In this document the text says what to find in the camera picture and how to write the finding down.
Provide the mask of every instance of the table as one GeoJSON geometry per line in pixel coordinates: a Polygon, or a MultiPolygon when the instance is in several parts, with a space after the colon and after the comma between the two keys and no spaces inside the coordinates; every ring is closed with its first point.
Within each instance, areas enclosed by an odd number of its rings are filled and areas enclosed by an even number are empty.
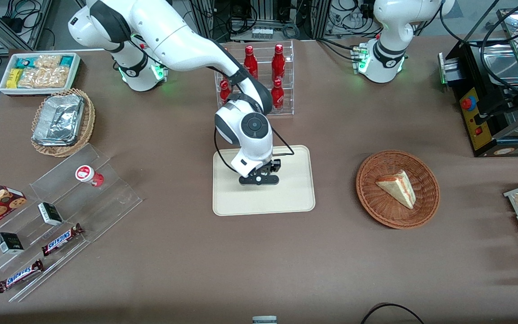
{"type": "MultiPolygon", "coordinates": [[[[454,43],[417,37],[401,74],[373,84],[296,41],[296,115],[272,123],[310,149],[317,205],[235,217],[212,211],[213,72],[172,72],[139,94],[109,53],[80,52],[76,86],[97,109],[91,142],[144,202],[21,303],[0,296],[0,322],[353,323],[382,302],[430,324],[518,319],[518,223],[502,196],[518,187],[518,157],[473,158],[438,76],[437,53],[454,43]],[[360,205],[357,168],[383,149],[419,156],[438,177],[441,205],[425,226],[389,229],[360,205]]],[[[31,147],[40,102],[0,99],[2,185],[24,187],[60,162],[31,147]]]]}

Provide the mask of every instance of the red button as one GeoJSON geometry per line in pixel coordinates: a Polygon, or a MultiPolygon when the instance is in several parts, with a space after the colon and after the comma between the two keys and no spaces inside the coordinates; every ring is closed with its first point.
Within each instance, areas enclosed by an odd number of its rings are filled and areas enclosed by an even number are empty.
{"type": "Polygon", "coordinates": [[[461,101],[461,108],[463,108],[465,110],[471,109],[472,106],[473,106],[473,102],[469,98],[461,101]]]}

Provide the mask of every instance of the emergency stop button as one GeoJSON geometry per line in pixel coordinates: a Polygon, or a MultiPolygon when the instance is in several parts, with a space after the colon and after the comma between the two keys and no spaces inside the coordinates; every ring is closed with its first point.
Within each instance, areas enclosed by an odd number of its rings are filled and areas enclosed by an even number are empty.
{"type": "Polygon", "coordinates": [[[477,106],[477,100],[473,96],[469,96],[461,101],[461,108],[466,111],[473,111],[477,106]]]}

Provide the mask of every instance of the yellow panel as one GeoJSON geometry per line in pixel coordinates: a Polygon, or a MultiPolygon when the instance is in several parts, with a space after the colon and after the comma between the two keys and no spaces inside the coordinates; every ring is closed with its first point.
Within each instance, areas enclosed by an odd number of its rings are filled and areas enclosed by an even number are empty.
{"type": "MultiPolygon", "coordinates": [[[[461,98],[459,104],[470,96],[475,97],[477,102],[479,102],[477,92],[475,92],[475,89],[473,88],[471,91],[467,92],[463,98],[461,98]]],[[[473,111],[466,111],[465,109],[461,109],[461,111],[463,111],[463,118],[465,119],[467,130],[469,130],[469,137],[471,138],[471,143],[473,143],[475,150],[478,150],[485,146],[487,143],[491,142],[493,137],[491,136],[491,131],[489,131],[487,122],[484,122],[483,125],[477,125],[475,121],[473,121],[475,116],[479,114],[479,107],[475,107],[473,111]],[[477,127],[481,127],[481,130],[483,131],[480,135],[475,133],[475,129],[477,129],[477,127]]]]}

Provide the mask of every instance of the aluminum foil container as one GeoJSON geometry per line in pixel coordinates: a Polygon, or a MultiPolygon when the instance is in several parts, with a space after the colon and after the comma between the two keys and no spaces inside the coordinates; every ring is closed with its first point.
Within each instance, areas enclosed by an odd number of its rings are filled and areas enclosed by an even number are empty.
{"type": "Polygon", "coordinates": [[[43,146],[72,146],[77,142],[85,99],[76,94],[45,100],[31,140],[43,146]]]}

